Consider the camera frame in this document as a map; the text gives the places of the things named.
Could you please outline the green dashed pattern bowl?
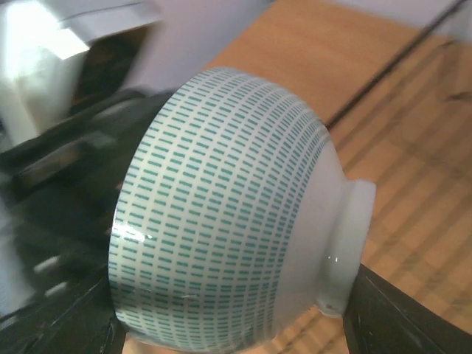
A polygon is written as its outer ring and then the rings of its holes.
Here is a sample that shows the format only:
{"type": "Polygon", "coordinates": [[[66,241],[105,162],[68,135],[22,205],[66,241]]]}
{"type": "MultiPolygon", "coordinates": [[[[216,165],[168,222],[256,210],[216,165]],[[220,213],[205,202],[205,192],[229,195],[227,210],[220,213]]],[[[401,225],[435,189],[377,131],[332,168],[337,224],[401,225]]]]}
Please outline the green dashed pattern bowl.
{"type": "Polygon", "coordinates": [[[183,353],[236,353],[317,307],[347,309],[376,186],[344,174],[298,96],[229,67],[197,74],[137,147],[108,253],[118,320],[183,353]]]}

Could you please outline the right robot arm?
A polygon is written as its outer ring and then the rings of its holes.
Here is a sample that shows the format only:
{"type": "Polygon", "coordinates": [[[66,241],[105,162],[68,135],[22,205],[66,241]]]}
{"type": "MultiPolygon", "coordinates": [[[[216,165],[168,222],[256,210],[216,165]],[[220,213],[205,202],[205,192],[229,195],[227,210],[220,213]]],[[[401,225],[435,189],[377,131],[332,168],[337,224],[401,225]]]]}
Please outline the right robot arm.
{"type": "Polygon", "coordinates": [[[229,67],[149,96],[127,90],[1,155],[3,353],[117,353],[124,337],[180,353],[241,353],[310,307],[343,321],[351,353],[469,353],[471,335],[362,262],[371,225],[446,153],[375,198],[464,107],[441,94],[376,181],[370,159],[448,79],[432,49],[359,121],[354,112],[455,1],[328,122],[304,99],[229,67]]]}

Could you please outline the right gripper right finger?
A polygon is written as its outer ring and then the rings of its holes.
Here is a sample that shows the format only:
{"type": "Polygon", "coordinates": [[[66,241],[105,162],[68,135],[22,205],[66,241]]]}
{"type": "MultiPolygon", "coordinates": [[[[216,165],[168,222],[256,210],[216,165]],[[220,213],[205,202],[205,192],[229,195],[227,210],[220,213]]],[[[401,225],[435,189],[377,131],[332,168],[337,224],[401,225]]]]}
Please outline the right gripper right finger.
{"type": "Polygon", "coordinates": [[[350,354],[470,353],[471,334],[361,265],[343,315],[350,354]]]}

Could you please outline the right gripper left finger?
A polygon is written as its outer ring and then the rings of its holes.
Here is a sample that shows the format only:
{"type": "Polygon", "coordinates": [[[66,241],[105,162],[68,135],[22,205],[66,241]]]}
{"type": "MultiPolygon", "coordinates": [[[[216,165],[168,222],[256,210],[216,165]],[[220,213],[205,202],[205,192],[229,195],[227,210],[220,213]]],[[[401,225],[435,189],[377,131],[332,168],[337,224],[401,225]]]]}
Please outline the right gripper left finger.
{"type": "Polygon", "coordinates": [[[121,353],[124,343],[106,272],[1,318],[2,353],[121,353]]]}

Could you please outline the black wire dish rack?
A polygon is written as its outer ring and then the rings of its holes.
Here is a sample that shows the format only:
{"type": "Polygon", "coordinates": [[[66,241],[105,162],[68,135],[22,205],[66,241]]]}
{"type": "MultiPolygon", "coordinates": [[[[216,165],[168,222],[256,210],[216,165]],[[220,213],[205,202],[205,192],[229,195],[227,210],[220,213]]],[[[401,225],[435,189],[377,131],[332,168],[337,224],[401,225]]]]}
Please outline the black wire dish rack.
{"type": "Polygon", "coordinates": [[[397,68],[399,63],[407,58],[416,48],[429,37],[433,31],[437,30],[445,21],[451,16],[456,15],[462,10],[468,3],[467,0],[453,1],[448,5],[442,12],[436,15],[430,22],[425,25],[416,36],[414,36],[405,46],[397,52],[386,65],[375,73],[370,81],[365,83],[359,90],[352,96],[352,98],[330,118],[326,127],[331,131],[345,116],[350,113],[351,110],[361,102],[370,92],[373,90],[385,77],[393,72],[397,68]]]}

